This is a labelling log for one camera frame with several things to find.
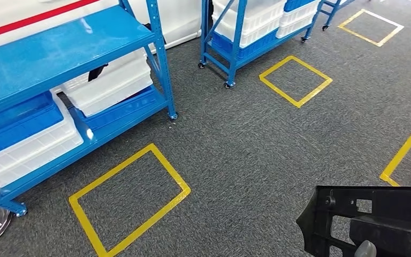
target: yellow tape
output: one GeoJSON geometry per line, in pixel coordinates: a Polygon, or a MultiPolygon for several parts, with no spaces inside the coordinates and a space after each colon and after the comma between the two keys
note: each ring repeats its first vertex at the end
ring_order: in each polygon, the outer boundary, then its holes
{"type": "Polygon", "coordinates": [[[338,25],[338,28],[341,28],[341,29],[343,29],[344,31],[346,31],[346,32],[348,32],[348,33],[351,33],[351,34],[354,35],[354,36],[357,36],[357,37],[359,37],[359,38],[361,38],[361,39],[363,39],[363,40],[365,40],[365,41],[368,41],[368,42],[370,42],[371,44],[375,44],[376,46],[381,47],[381,46],[383,46],[383,44],[385,44],[390,38],[392,38],[393,36],[395,36],[396,33],[400,32],[400,31],[404,28],[404,26],[403,26],[403,25],[399,25],[399,24],[397,24],[396,22],[391,21],[391,20],[388,20],[388,19],[386,19],[386,18],[384,18],[384,17],[382,17],[382,16],[379,16],[379,15],[373,13],[373,12],[370,12],[370,11],[367,11],[367,10],[365,10],[365,9],[362,9],[362,10],[358,11],[356,14],[352,15],[349,19],[345,20],[343,23],[341,23],[340,25],[338,25]],[[375,42],[375,41],[373,41],[373,40],[371,40],[371,39],[369,39],[369,38],[367,38],[367,37],[365,37],[365,36],[362,36],[362,35],[360,35],[360,34],[358,34],[358,33],[356,33],[356,32],[354,32],[354,31],[352,31],[352,30],[350,30],[350,29],[348,29],[348,28],[345,27],[347,24],[349,24],[349,22],[351,22],[352,20],[354,20],[355,18],[357,18],[358,16],[360,16],[362,13],[367,13],[367,14],[373,16],[373,17],[376,17],[376,18],[381,19],[381,20],[383,20],[383,21],[386,21],[386,22],[388,22],[388,23],[390,23],[390,24],[393,24],[393,25],[396,26],[396,28],[395,28],[392,32],[390,32],[390,33],[388,34],[388,36],[384,37],[384,38],[383,38],[382,40],[380,40],[379,42],[375,42]]]}
{"type": "Polygon", "coordinates": [[[332,83],[332,79],[330,77],[328,77],[327,75],[325,75],[324,73],[320,72],[319,70],[315,69],[314,67],[312,67],[311,65],[305,63],[304,61],[298,59],[297,57],[291,55],[288,56],[286,58],[284,58],[281,62],[275,64],[274,66],[272,66],[271,68],[269,68],[268,70],[262,72],[259,75],[259,79],[264,82],[264,84],[266,84],[267,86],[269,86],[273,91],[275,91],[276,93],[278,93],[279,95],[281,95],[282,97],[284,97],[286,100],[288,100],[291,104],[295,105],[296,107],[300,108],[302,105],[304,105],[306,102],[308,102],[309,100],[311,100],[311,98],[313,98],[315,95],[317,95],[320,91],[322,91],[326,86],[328,86],[330,83],[332,83]],[[325,79],[325,81],[320,84],[318,87],[316,87],[313,91],[311,91],[309,94],[307,94],[304,98],[302,98],[299,101],[294,100],[292,97],[290,97],[288,94],[284,93],[281,89],[279,89],[278,87],[276,87],[274,84],[272,84],[269,80],[267,80],[265,77],[268,76],[270,73],[272,73],[273,71],[275,71],[276,69],[280,68],[281,66],[283,66],[285,63],[289,62],[290,60],[294,60],[296,62],[298,62],[299,64],[301,64],[302,66],[306,67],[307,69],[309,69],[310,71],[316,73],[317,75],[321,76],[322,78],[325,79]]]}
{"type": "Polygon", "coordinates": [[[79,190],[78,192],[74,193],[72,196],[68,198],[70,205],[72,206],[73,212],[76,214],[84,232],[86,233],[87,237],[92,244],[92,247],[97,252],[99,257],[113,257],[119,252],[123,251],[126,247],[128,247],[132,242],[134,242],[140,235],[146,232],[151,226],[153,226],[157,221],[159,221],[166,213],[172,210],[178,203],[180,203],[187,195],[191,192],[190,187],[187,183],[181,178],[181,176],[176,172],[174,167],[169,163],[169,161],[163,156],[163,154],[158,150],[158,148],[153,144],[149,144],[144,149],[140,150],[130,158],[126,159],[121,164],[114,167],[112,170],[108,171],[100,178],[96,179],[83,189],[79,190]],[[161,162],[163,167],[167,170],[167,172],[172,176],[172,178],[176,181],[176,183],[180,186],[182,191],[172,199],[167,205],[161,208],[156,214],[154,214],[151,218],[145,221],[141,226],[139,226],[135,231],[133,231],[128,237],[126,237],[123,241],[117,244],[113,249],[109,252],[106,251],[105,247],[103,246],[102,242],[100,241],[97,233],[95,232],[92,224],[90,223],[89,219],[87,218],[84,210],[78,203],[78,199],[92,189],[99,186],[101,183],[105,182],[110,177],[114,176],[118,172],[120,172],[123,168],[130,165],[132,162],[137,160],[142,155],[152,151],[152,153],[157,157],[157,159],[161,162]]]}
{"type": "Polygon", "coordinates": [[[402,161],[404,156],[406,156],[407,152],[411,149],[411,135],[409,138],[406,140],[404,145],[399,149],[399,151],[395,154],[393,159],[390,161],[390,163],[385,167],[384,171],[382,174],[379,176],[380,179],[383,181],[388,182],[392,186],[400,186],[396,181],[394,181],[390,176],[398,166],[398,164],[402,161]]]}

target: black plastic piece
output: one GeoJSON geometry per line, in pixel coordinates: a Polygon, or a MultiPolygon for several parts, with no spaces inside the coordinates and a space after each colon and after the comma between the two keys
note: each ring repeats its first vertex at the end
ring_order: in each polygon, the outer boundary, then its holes
{"type": "Polygon", "coordinates": [[[106,63],[105,65],[102,65],[96,69],[93,69],[91,71],[89,71],[89,80],[88,81],[92,81],[96,78],[98,78],[98,76],[102,73],[103,68],[105,68],[108,64],[106,63]]]}
{"type": "Polygon", "coordinates": [[[411,187],[317,186],[297,224],[305,251],[316,257],[330,256],[330,246],[354,257],[365,240],[376,246],[377,257],[411,257],[411,187]],[[371,213],[359,211],[357,199],[371,200],[371,213]],[[331,237],[334,216],[351,219],[355,245],[331,237]]]}

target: blue metal shelf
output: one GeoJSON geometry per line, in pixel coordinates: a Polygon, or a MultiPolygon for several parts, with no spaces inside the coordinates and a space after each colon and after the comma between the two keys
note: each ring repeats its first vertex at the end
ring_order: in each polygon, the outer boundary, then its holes
{"type": "Polygon", "coordinates": [[[157,0],[146,3],[151,31],[137,22],[128,0],[119,0],[119,5],[0,47],[0,111],[141,47],[163,89],[163,93],[156,91],[150,105],[98,128],[93,135],[70,110],[84,143],[2,188],[0,207],[24,215],[26,206],[12,201],[18,195],[166,107],[169,117],[177,118],[157,0]],[[155,44],[157,60],[150,43],[155,44]]]}
{"type": "MultiPolygon", "coordinates": [[[[295,31],[295,32],[293,32],[293,33],[291,33],[291,34],[289,34],[289,35],[286,35],[286,36],[284,36],[284,37],[282,37],[282,38],[280,38],[280,39],[276,39],[276,40],[270,42],[270,44],[265,45],[264,48],[261,48],[261,49],[259,49],[257,52],[254,52],[253,54],[249,55],[249,56],[246,57],[245,59],[237,60],[237,62],[236,62],[237,69],[242,68],[243,66],[247,65],[247,64],[250,63],[251,61],[257,59],[258,57],[264,55],[265,53],[269,52],[270,50],[272,50],[272,49],[276,48],[277,46],[283,44],[284,42],[286,42],[287,40],[291,39],[292,37],[294,37],[294,36],[300,34],[301,32],[309,29],[311,26],[312,26],[312,24],[310,24],[310,25],[308,25],[308,26],[305,26],[305,27],[303,27],[303,28],[301,28],[301,29],[298,29],[297,31],[295,31]]],[[[214,47],[213,44],[211,43],[211,41],[209,41],[207,44],[208,44],[208,46],[209,46],[211,49],[213,49],[215,52],[219,53],[219,54],[220,54],[223,58],[225,58],[228,62],[231,61],[232,56],[231,56],[230,53],[228,53],[228,52],[226,52],[226,51],[223,51],[223,50],[220,49],[220,48],[214,47]]],[[[207,54],[207,53],[206,53],[206,57],[207,57],[207,59],[211,60],[215,65],[217,65],[217,64],[216,64],[217,60],[214,59],[210,54],[207,54]]]]}
{"type": "Polygon", "coordinates": [[[314,24],[316,22],[317,16],[319,14],[319,10],[322,8],[322,4],[324,3],[324,0],[322,0],[318,7],[317,7],[317,13],[314,15],[313,20],[311,24],[308,26],[305,26],[301,29],[298,29],[297,31],[282,37],[281,39],[275,39],[271,41],[270,43],[267,43],[265,46],[261,47],[257,51],[255,51],[252,54],[249,54],[243,59],[238,59],[238,51],[239,45],[240,45],[240,38],[242,34],[242,25],[243,25],[243,19],[245,16],[245,8],[247,5],[247,0],[240,0],[238,3],[238,9],[237,9],[237,21],[236,21],[236,26],[235,26],[235,32],[234,32],[234,41],[232,42],[232,51],[227,52],[224,51],[221,48],[214,47],[213,44],[211,43],[211,35],[215,31],[215,28],[217,25],[221,22],[223,16],[226,14],[226,12],[229,10],[230,6],[234,0],[230,0],[227,4],[227,6],[224,8],[222,14],[219,16],[219,18],[216,20],[212,28],[209,28],[209,0],[202,0],[202,35],[201,35],[201,61],[199,62],[198,66],[199,68],[204,68],[204,66],[207,64],[207,61],[211,61],[215,65],[217,65],[221,70],[223,70],[227,74],[227,81],[224,82],[224,85],[226,88],[231,88],[235,85],[234,78],[235,78],[235,73],[237,69],[245,66],[249,62],[257,59],[258,57],[262,56],[266,52],[272,50],[273,48],[281,45],[282,43],[286,42],[287,40],[291,39],[292,37],[296,36],[297,34],[301,33],[302,31],[306,31],[305,36],[301,38],[302,42],[305,42],[310,38],[311,30],[314,27],[314,24]],[[226,59],[229,62],[229,67],[226,67],[223,63],[218,61],[217,59],[213,58],[209,53],[208,49],[212,49],[219,55],[221,55],[224,59],[226,59]]]}
{"type": "Polygon", "coordinates": [[[154,39],[154,33],[116,5],[3,45],[0,111],[144,47],[154,39]]]}
{"type": "Polygon", "coordinates": [[[63,156],[3,187],[1,189],[3,200],[14,199],[20,194],[26,192],[28,189],[54,175],[57,171],[84,157],[96,148],[102,146],[106,142],[117,137],[167,106],[167,100],[159,91],[156,90],[156,101],[154,103],[130,115],[122,117],[121,119],[115,120],[114,122],[95,130],[93,133],[91,133],[91,131],[88,132],[89,127],[80,120],[77,113],[73,110],[73,108],[71,108],[69,110],[70,114],[75,120],[75,125],[77,126],[84,143],[63,156]]]}
{"type": "Polygon", "coordinates": [[[344,4],[341,4],[341,1],[342,0],[337,0],[336,3],[332,3],[332,2],[327,1],[327,0],[324,1],[324,4],[332,7],[332,12],[324,11],[324,10],[322,10],[322,8],[320,9],[321,13],[324,13],[324,14],[329,16],[329,18],[327,19],[327,22],[324,24],[324,26],[322,26],[323,31],[326,30],[330,26],[330,23],[332,22],[332,19],[333,19],[334,15],[336,14],[336,12],[339,9],[343,8],[344,6],[350,4],[351,2],[353,2],[355,0],[347,0],[344,4]]]}

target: stacked crates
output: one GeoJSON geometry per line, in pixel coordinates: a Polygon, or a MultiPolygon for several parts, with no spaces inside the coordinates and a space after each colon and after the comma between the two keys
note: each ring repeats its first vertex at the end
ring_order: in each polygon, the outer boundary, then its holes
{"type": "Polygon", "coordinates": [[[93,80],[85,73],[60,87],[78,117],[94,131],[155,102],[146,59],[141,48],[110,62],[93,80]]]}
{"type": "Polygon", "coordinates": [[[280,39],[311,24],[320,2],[321,0],[287,0],[276,37],[280,39]]]}
{"type": "Polygon", "coordinates": [[[64,103],[50,92],[0,112],[0,187],[83,143],[64,103]]]}
{"type": "MultiPolygon", "coordinates": [[[[321,0],[247,0],[237,60],[313,22],[321,0]]],[[[216,22],[229,0],[213,0],[216,22]]],[[[212,34],[212,45],[232,52],[239,1],[235,0],[212,34]]]]}
{"type": "MultiPolygon", "coordinates": [[[[228,0],[213,0],[214,13],[212,18],[214,22],[217,21],[228,2],[228,0]]],[[[214,47],[221,48],[226,52],[232,51],[238,3],[238,0],[234,1],[212,35],[214,47]]],[[[286,0],[248,0],[242,25],[240,49],[237,54],[238,59],[244,59],[276,39],[279,19],[283,15],[285,3],[286,0]]]]}

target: blue plastic crate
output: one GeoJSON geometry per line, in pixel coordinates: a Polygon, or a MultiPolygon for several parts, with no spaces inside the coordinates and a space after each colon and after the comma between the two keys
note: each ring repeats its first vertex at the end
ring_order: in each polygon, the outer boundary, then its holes
{"type": "Polygon", "coordinates": [[[155,102],[155,90],[154,85],[148,86],[116,105],[90,117],[84,116],[82,111],[77,108],[74,108],[74,110],[80,120],[86,123],[91,130],[96,130],[155,102]]]}
{"type": "Polygon", "coordinates": [[[0,151],[63,119],[50,92],[0,112],[0,151]]]}
{"type": "MultiPolygon", "coordinates": [[[[237,59],[238,60],[243,60],[249,55],[253,54],[254,52],[257,52],[259,49],[264,48],[265,45],[271,43],[274,40],[277,40],[276,38],[276,32],[278,29],[275,29],[274,31],[270,32],[269,34],[263,36],[262,38],[258,39],[254,43],[250,44],[249,46],[245,48],[240,48],[239,51],[237,52],[237,59]]],[[[212,33],[212,46],[216,48],[220,48],[225,52],[231,53],[232,52],[232,41],[228,39],[227,37],[218,34],[216,32],[212,33]]]]}
{"type": "Polygon", "coordinates": [[[284,11],[290,12],[313,1],[314,0],[287,0],[286,4],[284,5],[284,11]]]}

